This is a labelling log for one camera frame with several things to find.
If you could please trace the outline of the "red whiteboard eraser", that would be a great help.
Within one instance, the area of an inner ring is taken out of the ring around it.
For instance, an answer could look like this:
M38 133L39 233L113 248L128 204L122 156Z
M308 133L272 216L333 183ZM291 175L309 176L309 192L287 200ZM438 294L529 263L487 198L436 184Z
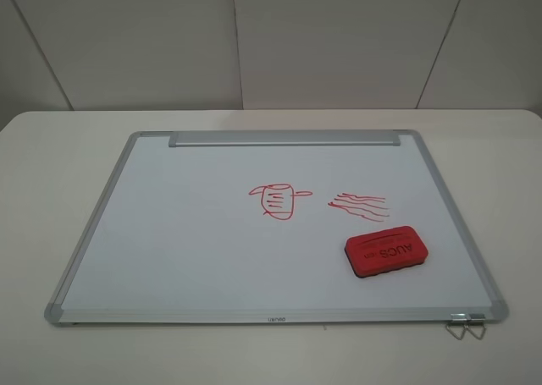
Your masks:
M415 267L424 264L429 256L426 245L410 226L350 237L345 253L358 278Z

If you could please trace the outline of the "white aluminium-framed whiteboard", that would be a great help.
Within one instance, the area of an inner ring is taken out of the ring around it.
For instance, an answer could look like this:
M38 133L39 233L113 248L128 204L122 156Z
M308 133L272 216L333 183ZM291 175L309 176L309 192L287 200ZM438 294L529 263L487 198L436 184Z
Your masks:
M424 264L358 278L350 237L412 227ZM508 308L410 129L142 131L44 311L64 324L448 322Z

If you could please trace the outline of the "left silver hanging clip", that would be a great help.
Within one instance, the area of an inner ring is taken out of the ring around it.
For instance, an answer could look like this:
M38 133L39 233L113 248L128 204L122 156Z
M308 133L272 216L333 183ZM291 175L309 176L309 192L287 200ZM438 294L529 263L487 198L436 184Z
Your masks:
M463 340L467 331L468 315L464 313L451 314L445 325L445 330L455 339Z

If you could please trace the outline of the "silver hanging clip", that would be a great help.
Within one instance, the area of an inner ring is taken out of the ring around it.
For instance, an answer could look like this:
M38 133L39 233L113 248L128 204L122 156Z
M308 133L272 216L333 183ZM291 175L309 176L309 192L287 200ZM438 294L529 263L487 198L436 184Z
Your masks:
M477 340L483 340L487 331L484 314L468 314L464 322L464 329Z
M463 340L467 331L468 315L464 313L451 314L445 325L445 330L455 339Z

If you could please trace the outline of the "right silver hanging clip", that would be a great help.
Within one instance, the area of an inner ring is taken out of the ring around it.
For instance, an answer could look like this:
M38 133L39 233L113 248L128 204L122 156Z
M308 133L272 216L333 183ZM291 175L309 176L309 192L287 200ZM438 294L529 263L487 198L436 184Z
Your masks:
M483 340L487 331L484 314L468 314L464 322L464 329L477 340Z

